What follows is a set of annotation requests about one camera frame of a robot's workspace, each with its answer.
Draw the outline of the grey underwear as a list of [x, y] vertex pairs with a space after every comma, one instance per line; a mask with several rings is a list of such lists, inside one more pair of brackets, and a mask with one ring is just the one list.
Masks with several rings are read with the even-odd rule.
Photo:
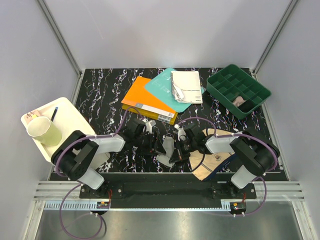
[[170, 159], [173, 155], [173, 152], [175, 150], [174, 139], [170, 136], [166, 136], [163, 140], [162, 146], [163, 146], [166, 153], [165, 154], [162, 154], [162, 153], [158, 154], [156, 156], [156, 160], [159, 163], [161, 163], [169, 168], [172, 168], [174, 164], [169, 163], [169, 161], [170, 161]]

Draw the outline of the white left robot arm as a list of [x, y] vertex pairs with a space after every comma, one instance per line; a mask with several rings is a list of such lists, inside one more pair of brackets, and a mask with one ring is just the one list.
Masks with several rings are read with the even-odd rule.
[[108, 186], [91, 166], [94, 157], [118, 153], [129, 146], [137, 147], [143, 155], [165, 154], [159, 134], [153, 130], [155, 125], [154, 120], [133, 119], [116, 133], [108, 135], [85, 135], [75, 130], [52, 154], [51, 162], [69, 180], [89, 186], [95, 197], [103, 198], [108, 193]]

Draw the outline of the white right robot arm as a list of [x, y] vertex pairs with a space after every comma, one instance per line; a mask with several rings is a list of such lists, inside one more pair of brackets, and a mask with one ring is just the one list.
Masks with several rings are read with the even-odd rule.
[[218, 133], [216, 128], [200, 130], [195, 124], [189, 124], [185, 128], [175, 125], [175, 128], [177, 134], [169, 159], [171, 164], [186, 161], [193, 153], [202, 155], [194, 170], [203, 165], [206, 156], [215, 157], [221, 153], [228, 153], [240, 160], [241, 167], [227, 185], [228, 195], [232, 198], [239, 198], [251, 181], [274, 169], [278, 164], [279, 149], [253, 128], [227, 134]]

